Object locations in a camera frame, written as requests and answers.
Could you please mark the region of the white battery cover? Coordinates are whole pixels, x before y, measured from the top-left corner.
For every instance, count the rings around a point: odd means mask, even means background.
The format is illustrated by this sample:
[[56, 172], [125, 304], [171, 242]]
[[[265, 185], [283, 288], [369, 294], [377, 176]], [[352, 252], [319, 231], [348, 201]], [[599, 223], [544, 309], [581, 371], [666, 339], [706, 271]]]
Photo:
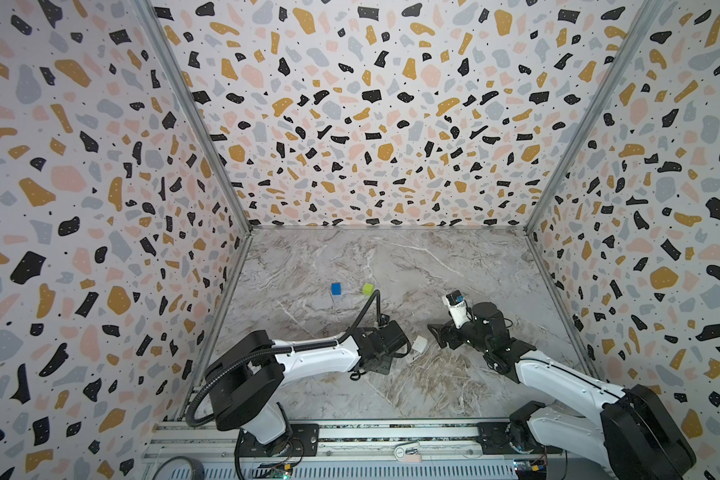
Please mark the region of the white battery cover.
[[416, 354], [423, 354], [427, 350], [427, 347], [428, 347], [428, 340], [421, 335], [418, 335], [416, 337], [416, 339], [414, 340], [414, 342], [412, 343], [412, 350]]

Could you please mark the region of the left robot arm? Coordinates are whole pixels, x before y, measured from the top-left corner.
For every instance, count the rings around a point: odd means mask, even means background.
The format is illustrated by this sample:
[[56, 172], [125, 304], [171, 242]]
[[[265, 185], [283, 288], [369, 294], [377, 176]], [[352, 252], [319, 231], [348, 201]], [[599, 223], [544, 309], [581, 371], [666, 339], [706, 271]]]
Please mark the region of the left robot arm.
[[386, 375], [392, 361], [411, 349], [395, 321], [312, 341], [273, 340], [257, 330], [204, 372], [206, 381], [220, 378], [208, 393], [210, 420], [219, 431], [241, 428], [270, 446], [291, 434], [283, 408], [273, 400], [280, 387], [329, 373], [349, 373], [355, 379], [368, 372]]

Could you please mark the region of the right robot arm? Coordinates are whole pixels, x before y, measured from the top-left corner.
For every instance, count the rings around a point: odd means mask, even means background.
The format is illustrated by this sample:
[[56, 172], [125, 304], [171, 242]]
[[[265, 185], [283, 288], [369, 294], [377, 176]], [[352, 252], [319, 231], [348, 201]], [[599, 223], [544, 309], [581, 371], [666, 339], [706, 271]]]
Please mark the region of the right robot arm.
[[442, 300], [449, 321], [428, 327], [440, 347], [467, 345], [493, 372], [569, 409], [530, 401], [513, 412], [505, 436], [515, 452], [556, 447], [599, 464], [616, 479], [680, 479], [696, 464], [695, 452], [652, 389], [602, 381], [553, 360], [512, 337], [492, 302], [469, 305], [458, 290]]

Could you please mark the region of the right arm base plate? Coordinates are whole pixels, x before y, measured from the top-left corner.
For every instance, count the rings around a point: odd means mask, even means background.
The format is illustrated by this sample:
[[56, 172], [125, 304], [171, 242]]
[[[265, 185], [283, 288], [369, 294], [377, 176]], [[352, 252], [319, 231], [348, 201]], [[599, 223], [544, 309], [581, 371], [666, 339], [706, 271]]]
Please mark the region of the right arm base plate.
[[544, 453], [563, 453], [560, 448], [545, 446], [534, 440], [529, 428], [522, 422], [478, 422], [476, 428], [476, 441], [484, 455], [541, 456]]

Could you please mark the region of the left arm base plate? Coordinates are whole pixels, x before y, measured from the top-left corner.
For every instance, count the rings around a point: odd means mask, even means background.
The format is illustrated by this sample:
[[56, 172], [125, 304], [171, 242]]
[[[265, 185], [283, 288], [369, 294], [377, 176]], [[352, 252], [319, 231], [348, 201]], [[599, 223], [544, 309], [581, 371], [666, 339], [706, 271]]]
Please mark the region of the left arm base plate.
[[269, 444], [262, 444], [252, 434], [244, 432], [238, 452], [242, 458], [315, 457], [319, 438], [317, 423], [296, 423]]

